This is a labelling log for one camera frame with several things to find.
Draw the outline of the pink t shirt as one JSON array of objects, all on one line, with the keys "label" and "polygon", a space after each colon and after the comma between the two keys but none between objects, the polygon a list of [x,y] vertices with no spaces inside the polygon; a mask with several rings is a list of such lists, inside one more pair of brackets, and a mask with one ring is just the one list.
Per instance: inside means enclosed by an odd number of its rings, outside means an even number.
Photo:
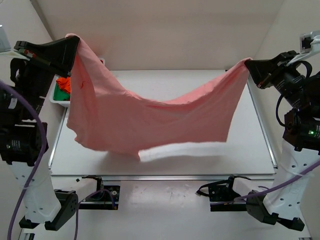
[{"label": "pink t shirt", "polygon": [[224,143],[248,77],[241,60],[180,97],[147,99],[125,89],[80,40],[66,125],[87,149],[134,158],[142,150],[169,144]]}]

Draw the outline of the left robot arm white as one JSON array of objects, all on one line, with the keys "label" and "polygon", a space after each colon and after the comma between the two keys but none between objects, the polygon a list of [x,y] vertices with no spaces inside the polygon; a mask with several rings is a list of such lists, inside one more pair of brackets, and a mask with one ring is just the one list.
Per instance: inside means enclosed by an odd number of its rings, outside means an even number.
[{"label": "left robot arm white", "polygon": [[76,36],[44,44],[18,41],[10,61],[13,86],[0,85],[0,156],[22,188],[18,199],[25,215],[19,225],[59,230],[76,212],[73,190],[54,189],[48,162],[47,127],[39,118],[55,76],[69,77],[80,39]]}]

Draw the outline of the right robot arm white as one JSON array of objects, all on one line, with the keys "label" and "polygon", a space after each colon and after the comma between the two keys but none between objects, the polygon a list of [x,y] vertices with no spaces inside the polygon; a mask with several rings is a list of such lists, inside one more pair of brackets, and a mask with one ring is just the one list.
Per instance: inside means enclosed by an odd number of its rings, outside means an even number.
[{"label": "right robot arm white", "polygon": [[274,87],[280,93],[276,106],[285,99],[292,109],[278,123],[284,128],[281,159],[270,189],[251,190],[242,199],[247,212],[261,223],[279,223],[302,231],[300,205],[308,174],[320,165],[320,75],[312,65],[296,60],[288,51],[269,60],[247,60],[253,82],[259,89]]}]

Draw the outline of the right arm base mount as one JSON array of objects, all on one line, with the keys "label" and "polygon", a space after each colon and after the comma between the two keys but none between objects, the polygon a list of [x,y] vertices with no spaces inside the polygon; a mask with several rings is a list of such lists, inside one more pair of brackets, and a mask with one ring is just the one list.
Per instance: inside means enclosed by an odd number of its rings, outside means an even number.
[{"label": "right arm base mount", "polygon": [[228,179],[219,180],[204,184],[196,191],[198,196],[208,197],[211,212],[246,212],[247,206],[260,206],[260,197],[252,197],[249,203],[245,200],[244,203],[234,203],[233,200],[240,195],[236,193],[232,187],[236,178],[251,180],[248,177],[240,175],[230,175]]}]

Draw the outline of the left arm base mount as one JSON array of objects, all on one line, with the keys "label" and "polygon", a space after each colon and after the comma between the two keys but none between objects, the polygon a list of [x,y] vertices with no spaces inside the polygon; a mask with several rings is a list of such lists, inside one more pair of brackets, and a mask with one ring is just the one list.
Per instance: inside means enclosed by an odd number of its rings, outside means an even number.
[{"label": "left arm base mount", "polygon": [[121,186],[101,176],[85,175],[76,179],[80,210],[118,210]]}]

